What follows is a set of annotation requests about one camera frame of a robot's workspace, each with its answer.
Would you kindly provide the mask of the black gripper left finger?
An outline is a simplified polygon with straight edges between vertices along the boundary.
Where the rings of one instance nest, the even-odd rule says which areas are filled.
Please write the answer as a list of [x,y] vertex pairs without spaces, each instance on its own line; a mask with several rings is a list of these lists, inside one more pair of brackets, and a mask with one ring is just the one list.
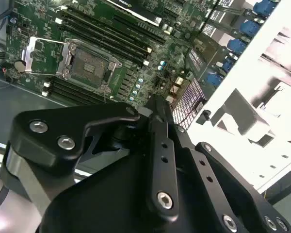
[[62,192],[115,162],[174,151],[169,117],[160,96],[140,112],[124,102],[22,112],[13,119],[3,164],[43,217]]

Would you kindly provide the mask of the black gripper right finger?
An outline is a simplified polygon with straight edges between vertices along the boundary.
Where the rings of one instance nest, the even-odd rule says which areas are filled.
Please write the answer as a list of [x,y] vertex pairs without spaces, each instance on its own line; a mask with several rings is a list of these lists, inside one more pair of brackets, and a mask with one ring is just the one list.
[[194,145],[169,117],[175,145],[179,217],[171,233],[291,233],[290,223],[218,151]]

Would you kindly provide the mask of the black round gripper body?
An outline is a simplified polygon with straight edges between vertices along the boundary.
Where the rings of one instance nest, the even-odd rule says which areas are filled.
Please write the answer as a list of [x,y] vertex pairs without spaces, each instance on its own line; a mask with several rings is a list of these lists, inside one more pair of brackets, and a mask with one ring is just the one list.
[[42,233],[170,233],[179,217],[174,151],[135,154],[62,192]]

